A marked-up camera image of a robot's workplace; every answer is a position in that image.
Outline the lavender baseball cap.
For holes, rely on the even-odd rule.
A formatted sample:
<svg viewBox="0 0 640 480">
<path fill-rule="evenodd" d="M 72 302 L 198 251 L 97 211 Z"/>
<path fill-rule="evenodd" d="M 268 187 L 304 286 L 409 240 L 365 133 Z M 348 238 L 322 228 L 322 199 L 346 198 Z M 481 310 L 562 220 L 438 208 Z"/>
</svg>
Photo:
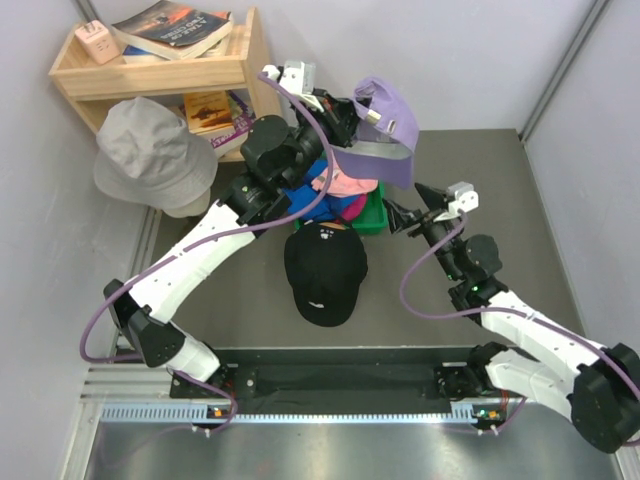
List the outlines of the lavender baseball cap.
<svg viewBox="0 0 640 480">
<path fill-rule="evenodd" d="M 409 188 L 420 129 L 408 102 L 390 83 L 370 76 L 357 84 L 352 103 L 358 124 L 351 145 L 332 148 L 341 170 Z"/>
</svg>

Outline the wooden shelf unit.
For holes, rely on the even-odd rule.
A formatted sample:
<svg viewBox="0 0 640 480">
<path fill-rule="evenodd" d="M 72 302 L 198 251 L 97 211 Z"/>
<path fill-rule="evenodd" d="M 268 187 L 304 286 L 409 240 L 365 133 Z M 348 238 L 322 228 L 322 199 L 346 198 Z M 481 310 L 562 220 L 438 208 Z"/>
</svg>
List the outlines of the wooden shelf unit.
<svg viewBox="0 0 640 480">
<path fill-rule="evenodd" d="M 280 115 L 278 94 L 258 79 L 270 62 L 259 10 L 251 7 L 245 22 L 233 27 L 222 57 L 139 64 L 117 57 L 98 65 L 70 32 L 49 77 L 90 131 L 97 133 L 113 105 L 136 96 L 245 89 L 258 118 Z"/>
</svg>

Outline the black baseball cap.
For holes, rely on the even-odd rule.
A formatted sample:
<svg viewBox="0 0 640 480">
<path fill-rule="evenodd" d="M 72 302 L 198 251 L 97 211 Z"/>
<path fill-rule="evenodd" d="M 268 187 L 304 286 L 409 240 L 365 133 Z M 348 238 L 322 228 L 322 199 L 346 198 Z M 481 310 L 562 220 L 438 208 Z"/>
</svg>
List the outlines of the black baseball cap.
<svg viewBox="0 0 640 480">
<path fill-rule="evenodd" d="M 319 327 L 338 327 L 355 310 L 368 258 L 358 232 L 334 222 L 311 222 L 291 234 L 284 268 L 301 316 Z"/>
</svg>

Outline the light pink cap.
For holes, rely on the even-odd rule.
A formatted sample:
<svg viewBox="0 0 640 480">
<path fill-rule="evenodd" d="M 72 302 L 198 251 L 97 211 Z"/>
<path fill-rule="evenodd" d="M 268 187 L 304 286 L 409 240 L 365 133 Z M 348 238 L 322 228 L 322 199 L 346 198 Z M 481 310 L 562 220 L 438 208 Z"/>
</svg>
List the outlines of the light pink cap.
<svg viewBox="0 0 640 480">
<path fill-rule="evenodd" d="M 346 198 L 368 194 L 379 182 L 375 179 L 353 178 L 345 174 L 336 162 L 317 160 L 307 172 L 305 182 L 315 191 L 326 189 L 328 195 Z"/>
</svg>

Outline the green plastic bin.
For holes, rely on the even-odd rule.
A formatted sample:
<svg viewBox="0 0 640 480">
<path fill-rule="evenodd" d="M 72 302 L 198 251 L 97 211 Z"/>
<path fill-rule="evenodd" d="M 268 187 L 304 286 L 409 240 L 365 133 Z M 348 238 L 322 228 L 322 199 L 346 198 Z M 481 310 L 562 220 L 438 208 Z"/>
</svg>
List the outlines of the green plastic bin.
<svg viewBox="0 0 640 480">
<path fill-rule="evenodd" d="M 333 220 L 321 222 L 334 222 L 337 224 L 348 225 L 350 227 L 353 227 L 360 235 L 379 234 L 388 226 L 387 213 L 382 202 L 384 193 L 384 185 L 382 183 L 379 183 L 378 187 L 374 191 L 365 194 L 368 196 L 366 206 L 364 207 L 361 214 L 351 223 L 340 223 L 337 220 L 337 217 L 341 213 L 341 211 L 354 200 L 356 196 L 336 198 L 326 194 L 324 197 L 330 203 L 331 210 L 333 211 L 335 218 Z M 316 221 L 302 222 L 299 218 L 297 218 L 294 221 L 294 228 L 299 229 L 302 225 L 310 222 Z"/>
</svg>

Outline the dark cover paperback book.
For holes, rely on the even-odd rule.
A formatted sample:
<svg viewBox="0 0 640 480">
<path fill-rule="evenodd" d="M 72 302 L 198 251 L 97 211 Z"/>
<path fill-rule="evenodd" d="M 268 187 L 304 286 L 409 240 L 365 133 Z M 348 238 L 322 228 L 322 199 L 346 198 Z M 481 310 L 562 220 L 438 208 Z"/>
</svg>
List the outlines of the dark cover paperback book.
<svg viewBox="0 0 640 480">
<path fill-rule="evenodd" d="M 210 13 L 173 1 L 158 1 L 112 25 L 120 41 L 167 60 L 200 57 L 227 38 L 233 27 L 229 12 Z"/>
</svg>

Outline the blue book under stack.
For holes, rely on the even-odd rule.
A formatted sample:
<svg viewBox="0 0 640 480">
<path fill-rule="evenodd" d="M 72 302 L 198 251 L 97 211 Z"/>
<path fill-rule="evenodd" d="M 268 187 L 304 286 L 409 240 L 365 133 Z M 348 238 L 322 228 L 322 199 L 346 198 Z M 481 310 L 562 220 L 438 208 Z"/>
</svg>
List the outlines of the blue book under stack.
<svg viewBox="0 0 640 480">
<path fill-rule="evenodd" d="M 132 45 L 127 45 L 124 48 L 122 58 L 126 64 L 158 63 L 166 61 L 166 58 L 164 57 L 147 52 Z"/>
</svg>

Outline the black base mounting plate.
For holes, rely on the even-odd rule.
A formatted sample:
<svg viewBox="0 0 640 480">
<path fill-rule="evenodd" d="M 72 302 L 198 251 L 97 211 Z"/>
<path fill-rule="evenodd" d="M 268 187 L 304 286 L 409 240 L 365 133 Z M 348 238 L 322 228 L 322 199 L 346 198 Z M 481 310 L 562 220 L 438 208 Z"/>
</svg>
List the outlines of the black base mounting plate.
<svg viewBox="0 0 640 480">
<path fill-rule="evenodd" d="M 366 395 L 380 400 L 389 394 L 400 402 L 444 400 L 493 395 L 487 376 L 469 358 L 471 349 L 448 348 L 305 348 L 228 349 L 216 353 L 220 366 L 203 380 L 193 375 L 175 379 L 175 398 L 209 395 L 213 388 L 230 393 L 243 408 L 305 400 L 325 395 Z"/>
</svg>

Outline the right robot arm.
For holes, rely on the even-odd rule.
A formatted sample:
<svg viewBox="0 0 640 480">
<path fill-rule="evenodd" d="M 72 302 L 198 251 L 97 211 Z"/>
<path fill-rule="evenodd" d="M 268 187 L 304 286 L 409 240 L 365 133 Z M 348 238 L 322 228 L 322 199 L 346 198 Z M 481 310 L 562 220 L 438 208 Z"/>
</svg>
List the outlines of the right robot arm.
<svg viewBox="0 0 640 480">
<path fill-rule="evenodd" d="M 445 190 L 416 184 L 426 208 L 409 210 L 386 199 L 389 229 L 423 237 L 452 287 L 452 317 L 466 317 L 506 339 L 474 348 L 466 380 L 476 394 L 516 393 L 561 415 L 592 447 L 615 453 L 639 444 L 639 355 L 618 343 L 607 347 L 561 326 L 527 305 L 497 278 L 503 263 L 495 239 L 465 236 L 479 205 L 474 187 Z"/>
</svg>

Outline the pink power adapter cube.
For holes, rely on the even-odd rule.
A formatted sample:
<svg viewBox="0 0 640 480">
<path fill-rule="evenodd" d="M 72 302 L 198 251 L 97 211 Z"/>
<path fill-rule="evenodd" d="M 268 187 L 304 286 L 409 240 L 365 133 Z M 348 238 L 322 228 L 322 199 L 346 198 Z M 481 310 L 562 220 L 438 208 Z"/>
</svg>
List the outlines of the pink power adapter cube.
<svg viewBox="0 0 640 480">
<path fill-rule="evenodd" d="M 99 20 L 92 20 L 76 28 L 74 36 L 91 60 L 98 65 L 104 65 L 121 54 L 115 37 Z"/>
</svg>

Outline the purple cover book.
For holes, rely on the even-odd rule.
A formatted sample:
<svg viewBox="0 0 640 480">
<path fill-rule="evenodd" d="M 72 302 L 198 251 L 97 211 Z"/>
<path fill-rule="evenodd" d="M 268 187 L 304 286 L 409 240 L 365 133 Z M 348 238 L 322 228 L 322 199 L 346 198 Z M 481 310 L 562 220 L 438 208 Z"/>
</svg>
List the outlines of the purple cover book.
<svg viewBox="0 0 640 480">
<path fill-rule="evenodd" d="M 213 138 L 210 143 L 218 158 L 238 149 L 247 139 L 249 131 L 256 120 L 253 108 L 235 92 L 227 94 L 231 107 L 231 118 L 234 130 L 231 133 Z"/>
</svg>

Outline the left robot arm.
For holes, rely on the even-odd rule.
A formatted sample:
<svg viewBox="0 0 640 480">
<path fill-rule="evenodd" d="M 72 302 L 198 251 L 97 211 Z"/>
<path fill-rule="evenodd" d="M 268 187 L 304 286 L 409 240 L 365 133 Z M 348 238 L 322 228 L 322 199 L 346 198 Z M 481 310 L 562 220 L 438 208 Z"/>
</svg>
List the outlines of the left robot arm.
<svg viewBox="0 0 640 480">
<path fill-rule="evenodd" d="M 291 105 L 295 127 L 278 115 L 253 123 L 240 147 L 244 172 L 180 242 L 139 276 L 105 288 L 116 327 L 142 361 L 190 376 L 205 396 L 220 394 L 227 374 L 208 345 L 173 323 L 174 314 L 227 258 L 280 224 L 290 205 L 286 190 L 321 155 L 351 146 L 359 123 L 353 101 L 321 89 L 306 100 L 292 97 Z"/>
</svg>

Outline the magenta cap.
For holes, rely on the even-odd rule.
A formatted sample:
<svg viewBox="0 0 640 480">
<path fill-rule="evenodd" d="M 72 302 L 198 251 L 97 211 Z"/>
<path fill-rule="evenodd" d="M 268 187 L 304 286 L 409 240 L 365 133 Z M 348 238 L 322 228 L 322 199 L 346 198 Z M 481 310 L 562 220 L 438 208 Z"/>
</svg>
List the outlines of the magenta cap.
<svg viewBox="0 0 640 480">
<path fill-rule="evenodd" d="M 361 214 L 366 206 L 367 200 L 368 196 L 365 194 L 356 196 L 354 200 L 341 211 L 337 220 L 340 223 L 351 223 Z"/>
</svg>

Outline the grey bucket hat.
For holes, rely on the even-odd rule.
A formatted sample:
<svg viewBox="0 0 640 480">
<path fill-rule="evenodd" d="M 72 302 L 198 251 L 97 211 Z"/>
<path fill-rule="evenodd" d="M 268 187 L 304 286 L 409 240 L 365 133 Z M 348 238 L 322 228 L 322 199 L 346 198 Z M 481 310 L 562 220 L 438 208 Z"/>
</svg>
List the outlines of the grey bucket hat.
<svg viewBox="0 0 640 480">
<path fill-rule="evenodd" d="M 97 188 L 111 198 L 163 211 L 184 210 L 204 198 L 218 170 L 210 142 L 145 97 L 111 107 L 96 142 Z"/>
</svg>

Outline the orange cover book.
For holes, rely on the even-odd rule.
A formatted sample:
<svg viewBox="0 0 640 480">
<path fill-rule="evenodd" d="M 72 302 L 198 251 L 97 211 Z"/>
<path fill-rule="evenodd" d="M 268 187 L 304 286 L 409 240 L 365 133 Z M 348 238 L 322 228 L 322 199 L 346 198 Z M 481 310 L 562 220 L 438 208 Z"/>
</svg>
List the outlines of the orange cover book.
<svg viewBox="0 0 640 480">
<path fill-rule="evenodd" d="M 183 104 L 191 133 L 216 138 L 235 132 L 226 91 L 185 93 Z"/>
</svg>

